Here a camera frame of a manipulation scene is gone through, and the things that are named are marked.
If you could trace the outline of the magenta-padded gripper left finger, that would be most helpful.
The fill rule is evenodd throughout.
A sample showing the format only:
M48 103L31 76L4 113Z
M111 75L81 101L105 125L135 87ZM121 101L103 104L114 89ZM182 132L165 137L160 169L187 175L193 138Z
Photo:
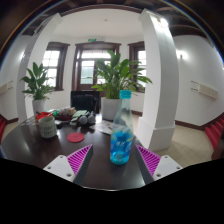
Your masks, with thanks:
M59 155L44 167L56 176L80 185L93 156L93 145L87 145L68 156Z

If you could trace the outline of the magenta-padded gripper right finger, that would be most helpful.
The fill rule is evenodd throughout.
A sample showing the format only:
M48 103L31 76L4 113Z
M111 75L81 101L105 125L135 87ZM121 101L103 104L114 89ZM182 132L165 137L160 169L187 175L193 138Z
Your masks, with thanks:
M170 156L159 156L140 145L136 146L136 158L145 184L160 180L182 169Z

